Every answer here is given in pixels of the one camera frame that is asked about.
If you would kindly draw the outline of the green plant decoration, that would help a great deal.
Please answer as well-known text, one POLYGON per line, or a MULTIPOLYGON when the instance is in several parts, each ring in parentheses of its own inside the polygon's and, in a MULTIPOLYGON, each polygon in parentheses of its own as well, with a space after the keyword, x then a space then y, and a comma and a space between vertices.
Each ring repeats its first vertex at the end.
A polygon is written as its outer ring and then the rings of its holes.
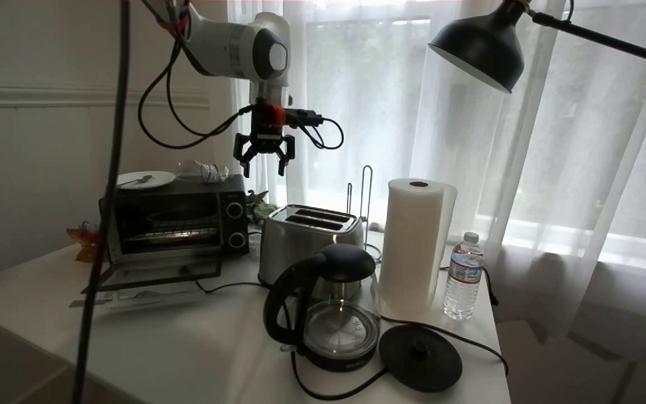
POLYGON ((277 205, 269 204, 267 202, 268 191, 254 192, 248 190, 246 195, 246 217, 248 223, 261 227, 264 220, 266 220, 272 212, 279 209, 277 205))

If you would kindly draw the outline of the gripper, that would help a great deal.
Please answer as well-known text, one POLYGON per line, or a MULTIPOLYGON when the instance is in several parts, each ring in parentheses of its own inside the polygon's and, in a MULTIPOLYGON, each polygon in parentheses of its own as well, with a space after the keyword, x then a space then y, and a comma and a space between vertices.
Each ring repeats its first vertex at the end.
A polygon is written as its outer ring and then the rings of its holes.
POLYGON ((251 133, 236 133, 233 158, 240 163, 242 175, 250 177, 250 164, 257 154, 276 154, 278 175, 285 176, 285 169, 296 157, 296 139, 283 135, 287 114, 285 108, 272 103, 251 105, 251 133))

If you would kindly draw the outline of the toaster oven door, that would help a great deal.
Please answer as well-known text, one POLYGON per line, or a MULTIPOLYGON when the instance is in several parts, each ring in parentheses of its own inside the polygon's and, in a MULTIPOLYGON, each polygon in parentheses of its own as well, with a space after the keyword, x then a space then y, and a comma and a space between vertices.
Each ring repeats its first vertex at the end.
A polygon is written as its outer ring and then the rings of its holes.
POLYGON ((222 268, 222 259, 205 259, 199 263, 174 264, 162 268, 125 269, 111 265, 100 276, 98 292, 179 282, 194 282, 203 291, 202 281, 220 277, 222 268))

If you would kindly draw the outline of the white curtain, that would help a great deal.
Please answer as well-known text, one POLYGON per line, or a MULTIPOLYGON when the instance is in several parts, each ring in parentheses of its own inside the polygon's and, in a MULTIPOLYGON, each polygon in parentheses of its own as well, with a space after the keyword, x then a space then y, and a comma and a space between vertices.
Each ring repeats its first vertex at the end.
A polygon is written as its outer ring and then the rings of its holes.
POLYGON ((295 107, 339 122, 344 145, 297 135, 285 177, 256 158, 250 186, 276 205, 356 212, 364 166, 370 218, 384 225, 398 177, 457 189, 449 242, 481 237, 498 320, 646 358, 646 61, 569 34, 517 24, 525 67, 505 94, 428 47, 446 24, 500 0, 228 0, 292 28, 295 107))

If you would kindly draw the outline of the silver toaster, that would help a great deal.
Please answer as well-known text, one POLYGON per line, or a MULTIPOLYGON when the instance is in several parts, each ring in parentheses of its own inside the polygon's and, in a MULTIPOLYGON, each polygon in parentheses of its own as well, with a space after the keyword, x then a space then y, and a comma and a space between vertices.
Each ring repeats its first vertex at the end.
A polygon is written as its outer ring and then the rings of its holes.
POLYGON ((262 225, 258 279, 272 286, 290 265, 335 243, 364 246, 361 218, 308 205, 285 205, 262 225))

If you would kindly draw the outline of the glass electric kettle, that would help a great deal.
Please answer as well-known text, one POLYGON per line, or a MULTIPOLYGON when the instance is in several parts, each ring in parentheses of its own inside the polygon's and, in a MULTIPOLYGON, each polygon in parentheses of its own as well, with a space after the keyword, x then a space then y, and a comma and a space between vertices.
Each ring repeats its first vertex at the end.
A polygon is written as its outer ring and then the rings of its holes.
POLYGON ((332 373, 366 366, 380 336, 375 269, 366 250, 349 244, 290 265, 262 307, 267 335, 332 373))

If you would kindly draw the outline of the plastic water bottle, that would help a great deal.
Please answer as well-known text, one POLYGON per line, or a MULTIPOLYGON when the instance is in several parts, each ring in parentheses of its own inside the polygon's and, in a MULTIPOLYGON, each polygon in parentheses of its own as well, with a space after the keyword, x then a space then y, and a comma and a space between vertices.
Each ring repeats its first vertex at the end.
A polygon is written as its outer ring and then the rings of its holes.
POLYGON ((472 316, 484 260, 479 235, 474 232, 464 233, 463 240, 452 250, 447 268, 444 312, 451 319, 467 320, 472 316))

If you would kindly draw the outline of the black lamp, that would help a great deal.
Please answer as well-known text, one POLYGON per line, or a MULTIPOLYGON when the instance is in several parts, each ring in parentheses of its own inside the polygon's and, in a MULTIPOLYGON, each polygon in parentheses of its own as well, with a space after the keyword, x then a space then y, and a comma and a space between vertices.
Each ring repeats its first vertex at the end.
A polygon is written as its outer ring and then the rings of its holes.
POLYGON ((529 15, 536 25, 563 31, 646 61, 646 48, 532 10, 529 0, 502 0, 488 15, 452 21, 428 46, 483 84, 503 94, 511 94, 524 71, 524 56, 516 31, 523 15, 529 15))

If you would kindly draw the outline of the black kettle base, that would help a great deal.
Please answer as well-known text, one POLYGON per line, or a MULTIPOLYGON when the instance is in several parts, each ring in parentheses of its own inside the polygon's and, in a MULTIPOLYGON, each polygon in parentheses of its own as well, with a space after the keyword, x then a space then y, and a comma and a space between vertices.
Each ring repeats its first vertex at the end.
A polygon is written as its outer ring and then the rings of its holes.
POLYGON ((441 393, 463 373, 462 359, 452 343, 417 325, 389 328, 380 337, 379 355, 393 378, 421 393, 441 393))

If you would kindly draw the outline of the white plate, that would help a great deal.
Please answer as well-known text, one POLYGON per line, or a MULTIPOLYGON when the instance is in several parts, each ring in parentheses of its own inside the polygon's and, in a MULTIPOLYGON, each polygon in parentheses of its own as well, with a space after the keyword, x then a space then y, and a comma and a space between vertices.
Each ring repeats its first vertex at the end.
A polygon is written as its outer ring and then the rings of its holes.
POLYGON ((164 171, 141 171, 141 172, 127 172, 118 176, 116 186, 121 182, 133 181, 137 177, 152 175, 151 181, 140 184, 129 184, 128 186, 118 187, 123 191, 143 191, 147 189, 155 189, 156 187, 163 187, 171 182, 174 182, 177 177, 172 172, 164 171))

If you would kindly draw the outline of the paper towel roll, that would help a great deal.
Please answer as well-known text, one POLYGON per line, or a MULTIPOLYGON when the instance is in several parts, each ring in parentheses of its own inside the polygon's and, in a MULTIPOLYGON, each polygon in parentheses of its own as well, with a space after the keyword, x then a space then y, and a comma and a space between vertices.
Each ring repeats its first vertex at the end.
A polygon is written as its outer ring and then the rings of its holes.
POLYGON ((379 276, 382 315, 416 319, 433 303, 458 190, 418 178, 388 182, 379 276))

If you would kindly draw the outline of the clear plastic bag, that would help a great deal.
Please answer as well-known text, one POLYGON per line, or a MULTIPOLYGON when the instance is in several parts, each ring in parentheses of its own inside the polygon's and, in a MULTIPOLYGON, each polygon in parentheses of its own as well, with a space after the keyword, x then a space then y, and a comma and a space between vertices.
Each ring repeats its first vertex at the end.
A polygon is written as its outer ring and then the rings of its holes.
POLYGON ((200 163, 195 159, 186 159, 177 164, 175 176, 184 182, 220 183, 230 177, 230 170, 222 164, 200 163))

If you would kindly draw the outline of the black toaster oven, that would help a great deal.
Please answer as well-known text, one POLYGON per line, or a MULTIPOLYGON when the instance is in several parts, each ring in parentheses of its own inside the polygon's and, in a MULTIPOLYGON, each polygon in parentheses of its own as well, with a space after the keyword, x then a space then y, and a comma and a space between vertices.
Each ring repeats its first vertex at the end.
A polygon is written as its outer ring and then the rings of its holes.
POLYGON ((231 233, 248 235, 246 213, 239 219, 225 213, 233 201, 246 204, 241 175, 220 183, 176 179, 155 189, 117 192, 107 238, 109 266, 162 268, 205 259, 225 263, 247 255, 249 238, 244 248, 228 246, 231 233))

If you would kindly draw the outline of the orange decoration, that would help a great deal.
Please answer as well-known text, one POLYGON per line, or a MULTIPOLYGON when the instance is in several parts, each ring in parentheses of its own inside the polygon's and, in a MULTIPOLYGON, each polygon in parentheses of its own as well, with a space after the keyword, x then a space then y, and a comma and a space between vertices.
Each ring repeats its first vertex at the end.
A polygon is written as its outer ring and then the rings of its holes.
POLYGON ((75 260, 82 263, 93 263, 99 249, 99 225, 89 221, 81 222, 77 227, 67 228, 67 235, 80 245, 75 260))

